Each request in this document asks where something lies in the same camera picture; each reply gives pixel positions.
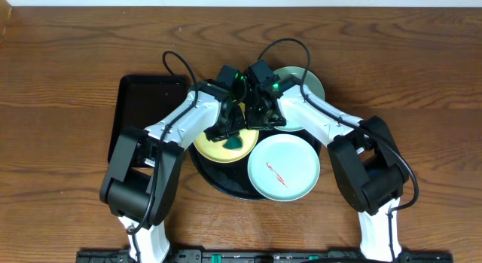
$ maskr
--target black base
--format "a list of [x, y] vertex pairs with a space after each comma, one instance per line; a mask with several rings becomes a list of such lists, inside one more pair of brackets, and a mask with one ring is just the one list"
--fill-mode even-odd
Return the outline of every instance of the black base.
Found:
[[[307, 141], [313, 147], [313, 149], [315, 149], [317, 155], [319, 155], [321, 151], [321, 142], [315, 139], [315, 137], [313, 137], [305, 130], [291, 133], [279, 130], [260, 131], [258, 141], [256, 143], [258, 144], [263, 139], [266, 139], [267, 137], [276, 134], [290, 134], [298, 136]], [[209, 184], [217, 188], [219, 191], [239, 199], [266, 199], [265, 196], [261, 195], [258, 191], [256, 191], [255, 187], [253, 187], [251, 181], [249, 180], [248, 160], [250, 154], [248, 154], [239, 161], [235, 161], [229, 164], [220, 164], [208, 160], [207, 158], [202, 156], [201, 153], [198, 152], [198, 150], [196, 150], [196, 146], [194, 146], [194, 144], [191, 144], [191, 146], [189, 146], [189, 154], [191, 155], [194, 166], [196, 166], [200, 175], [203, 176], [203, 178]]]
[[[196, 249], [172, 250], [164, 263], [301, 263], [373, 262], [359, 251], [330, 252], [201, 252]], [[77, 252], [76, 263], [135, 263], [128, 250], [118, 252]], [[397, 263], [453, 263], [449, 253], [402, 252]]]

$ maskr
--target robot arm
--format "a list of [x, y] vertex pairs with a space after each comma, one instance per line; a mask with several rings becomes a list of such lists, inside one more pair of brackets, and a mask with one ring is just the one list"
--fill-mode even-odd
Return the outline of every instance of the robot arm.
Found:
[[[332, 105], [328, 104], [324, 100], [318, 98], [316, 95], [312, 94], [308, 86], [304, 85], [304, 92], [307, 93], [308, 97], [318, 106], [323, 108], [325, 111], [330, 112], [332, 115], [335, 115], [338, 118], [343, 119], [350, 124], [355, 126], [359, 126], [359, 123], [362, 122], [361, 118], [347, 115], [344, 112], [336, 109]], [[351, 204], [353, 208], [358, 211], [358, 218], [360, 221], [360, 228], [361, 228], [361, 253], [365, 256], [365, 258], [379, 260], [379, 261], [391, 261], [392, 255], [389, 248], [389, 231], [387, 225], [387, 213], [390, 208], [396, 207], [400, 204], [400, 198], [397, 197], [396, 199], [391, 199], [388, 202], [380, 205], [377, 200], [381, 200], [386, 197], [390, 192], [389, 189], [386, 189], [383, 196], [379, 194], [374, 195], [377, 199], [374, 199], [376, 202], [363, 202], [365, 200], [365, 190], [363, 187], [366, 187], [370, 184], [370, 177], [368, 173], [368, 178], [366, 178], [367, 173], [362, 172], [361, 161], [356, 157], [356, 154], [361, 154], [364, 151], [362, 145], [350, 145], [347, 143], [346, 140], [343, 147], [336, 147], [335, 145], [331, 145], [331, 143], [335, 140], [338, 136], [349, 136], [350, 133], [353, 132], [353, 129], [342, 124], [337, 123], [333, 118], [328, 117], [327, 115], [321, 113], [318, 109], [315, 109], [311, 106], [308, 102], [304, 101], [304, 98], [300, 95], [300, 86], [296, 85], [291, 87], [290, 89], [283, 92], [281, 98], [278, 99], [278, 106], [282, 113], [282, 116], [285, 117], [290, 122], [295, 122], [297, 125], [301, 126], [308, 132], [310, 132], [314, 137], [316, 137], [324, 146], [327, 146], [330, 153], [330, 158], [332, 162], [334, 162], [334, 174], [337, 180], [338, 188], [342, 192], [342, 195], [346, 198], [346, 200]], [[349, 161], [350, 157], [354, 157], [354, 161]], [[356, 175], [343, 171], [341, 167], [337, 167], [336, 164], [344, 164], [345, 166], [354, 167], [358, 164], [358, 171]], [[398, 183], [399, 185], [403, 185], [403, 175], [401, 172], [398, 172], [397, 169], [393, 169], [395, 172], [395, 176], [398, 176], [398, 179], [385, 179], [386, 187], [391, 187], [391, 192], [395, 192], [396, 186], [393, 183]], [[362, 180], [362, 182], [356, 183], [356, 179]], [[376, 209], [372, 207], [372, 210], [369, 209], [370, 203], [374, 204]], [[391, 220], [392, 223], [392, 245], [395, 253], [395, 257], [401, 253], [401, 246], [398, 243], [397, 238], [397, 222], [396, 222], [396, 212], [393, 213], [393, 219]]]
[[[127, 127], [119, 136], [102, 183], [100, 199], [109, 205], [112, 214], [119, 216], [126, 229], [137, 227], [142, 219], [152, 185], [151, 177], [133, 167], [142, 164], [154, 167], [161, 133], [167, 124], [191, 105], [194, 94], [194, 91], [189, 92], [186, 100], [159, 123], [144, 130]], [[235, 133], [233, 129], [239, 126], [232, 124], [228, 110], [236, 110], [229, 92], [203, 83], [198, 91], [197, 104], [171, 126], [163, 141], [160, 160], [162, 173], [157, 177], [156, 199], [148, 222], [135, 237], [129, 236], [130, 257], [139, 258], [141, 262], [164, 260], [169, 251], [169, 241], [163, 220], [174, 201], [183, 153], [203, 131], [216, 124], [229, 126]]]

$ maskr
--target wooden table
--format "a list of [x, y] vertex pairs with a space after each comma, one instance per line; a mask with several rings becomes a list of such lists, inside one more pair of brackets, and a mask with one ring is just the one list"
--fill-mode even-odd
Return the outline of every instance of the wooden table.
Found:
[[[176, 50], [213, 78], [287, 36], [309, 46], [327, 101], [383, 118], [416, 171], [402, 246], [482, 261], [482, 11], [457, 8], [14, 8], [0, 47], [0, 261], [72, 262], [79, 249], [127, 245], [99, 201], [123, 75], [166, 74], [161, 55]], [[306, 61], [296, 44], [267, 60]], [[222, 194], [186, 155], [168, 238], [206, 249], [357, 247], [358, 216], [325, 148], [320, 158], [315, 189], [277, 203]], [[411, 184], [404, 190], [407, 202]]]

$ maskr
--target green connector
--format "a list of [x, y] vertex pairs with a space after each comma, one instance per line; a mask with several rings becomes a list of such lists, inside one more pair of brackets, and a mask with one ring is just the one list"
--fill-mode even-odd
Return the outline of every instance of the green connector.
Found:
[[221, 263], [221, 255], [211, 255], [211, 263]]

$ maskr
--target black cable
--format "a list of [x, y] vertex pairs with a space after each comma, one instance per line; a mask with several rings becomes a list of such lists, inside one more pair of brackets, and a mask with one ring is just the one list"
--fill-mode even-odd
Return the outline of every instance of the black cable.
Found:
[[320, 108], [318, 107], [318, 105], [316, 105], [305, 93], [304, 93], [304, 89], [303, 89], [303, 86], [304, 86], [304, 79], [305, 77], [307, 76], [307, 73], [308, 73], [308, 70], [310, 69], [310, 64], [311, 64], [311, 56], [310, 56], [310, 50], [308, 50], [308, 47], [301, 41], [295, 39], [295, 38], [282, 38], [282, 39], [279, 39], [277, 41], [274, 41], [273, 43], [271, 43], [270, 45], [268, 45], [266, 48], [264, 48], [264, 50], [261, 52], [261, 54], [259, 55], [258, 57], [258, 60], [260, 58], [262, 58], [262, 56], [264, 55], [264, 53], [266, 53], [266, 51], [268, 51], [268, 49], [270, 49], [272, 46], [274, 46], [275, 44], [278, 44], [282, 41], [293, 41], [299, 45], [301, 45], [304, 50], [307, 52], [307, 67], [305, 68], [304, 72], [303, 72], [303, 76], [301, 77], [301, 83], [300, 83], [300, 91], [301, 91], [301, 96], [304, 98], [304, 100], [306, 102], [308, 102], [310, 105], [312, 105], [315, 109], [318, 109], [321, 113], [327, 115], [328, 117], [330, 117], [331, 119], [335, 120], [336, 122], [338, 122], [339, 124], [343, 124], [347, 127], [350, 127], [354, 130], [357, 130], [358, 132], [364, 134], [365, 136], [369, 137], [369, 138], [372, 138], [373, 140], [375, 140], [376, 142], [378, 142], [379, 144], [385, 146], [392, 154], [394, 154], [394, 156], [397, 157], [397, 159], [401, 162], [401, 164], [403, 165], [403, 167], [405, 167], [407, 169], [407, 172], [408, 172], [408, 175], [410, 176], [410, 179], [412, 180], [412, 183], [413, 183], [413, 197], [412, 197], [412, 200], [410, 200], [410, 202], [402, 205], [402, 206], [396, 206], [396, 207], [393, 207], [393, 208], [390, 208], [389, 211], [387, 212], [387, 215], [389, 217], [389, 246], [390, 246], [390, 252], [392, 254], [392, 260], [395, 262], [395, 253], [393, 251], [393, 239], [392, 239], [392, 217], [393, 217], [393, 212], [394, 211], [397, 211], [397, 210], [402, 210], [402, 209], [406, 209], [410, 206], [413, 206], [416, 202], [416, 200], [418, 199], [419, 197], [419, 186], [418, 186], [418, 182], [416, 180], [416, 177], [415, 177], [415, 173], [412, 171], [412, 168], [410, 168], [410, 166], [408, 165], [407, 161], [405, 161], [405, 159], [399, 155], [397, 153], [397, 151], [394, 150], [394, 147], [392, 147], [390, 145], [389, 142], [386, 141], [385, 138], [383, 138], [382, 136], [379, 136], [375, 133], [372, 133], [368, 130], [365, 130], [361, 127], [357, 127], [356, 125], [353, 125], [351, 123], [348, 123], [346, 121], [344, 121], [342, 118], [340, 117], [337, 117], [337, 116], [334, 116], [332, 115], [330, 112], [324, 110], [323, 108]]
[[135, 234], [133, 235], [133, 244], [134, 244], [134, 250], [136, 251], [136, 262], [141, 263], [141, 249], [139, 249], [139, 245], [137, 243], [137, 238]]
[[148, 221], [149, 216], [151, 214], [152, 206], [154, 205], [154, 197], [155, 197], [154, 194], [155, 194], [156, 187], [157, 187], [157, 177], [159, 176], [160, 170], [161, 170], [160, 159], [162, 157], [162, 154], [161, 154], [162, 153], [162, 147], [163, 147], [164, 139], [166, 138], [166, 134], [167, 134], [167, 132], [169, 132], [169, 130], [171, 129], [171, 127], [173, 126], [173, 124], [177, 120], [179, 120], [182, 116], [184, 116], [186, 113], [188, 113], [188, 111], [196, 105], [197, 97], [199, 95], [199, 93], [198, 93], [199, 87], [198, 87], [198, 84], [197, 84], [196, 76], [194, 75], [193, 70], [191, 69], [189, 64], [181, 56], [179, 56], [179, 54], [177, 54], [174, 51], [164, 52], [163, 53], [163, 64], [166, 67], [167, 71], [171, 75], [175, 76], [175, 74], [171, 71], [171, 68], [169, 68], [168, 65], [167, 65], [167, 62], [166, 62], [166, 55], [167, 54], [172, 54], [172, 55], [176, 56], [179, 60], [181, 60], [182, 63], [184, 63], [184, 65], [186, 66], [186, 69], [188, 69], [189, 74], [191, 75], [191, 78], [192, 78], [193, 83], [194, 83], [194, 91], [195, 91], [194, 101], [183, 112], [181, 112], [179, 115], [177, 115], [170, 123], [166, 124], [166, 126], [164, 127], [164, 131], [160, 135], [159, 142], [157, 144], [156, 159], [154, 161], [154, 172], [152, 173], [151, 194], [149, 196], [148, 205], [145, 209], [144, 216], [142, 217], [142, 220], [137, 225], [137, 227], [135, 227], [135, 228], [129, 227], [127, 229], [127, 234], [129, 234], [129, 235], [134, 235], [137, 232], [139, 232], [139, 230], [141, 230], [142, 226], [144, 226], [144, 224]]
[[242, 78], [242, 80], [243, 80], [244, 94], [238, 100], [236, 100], [234, 105], [239, 105], [242, 101], [244, 101], [244, 99], [246, 98], [246, 95], [248, 95], [248, 82], [246, 82], [246, 78]]

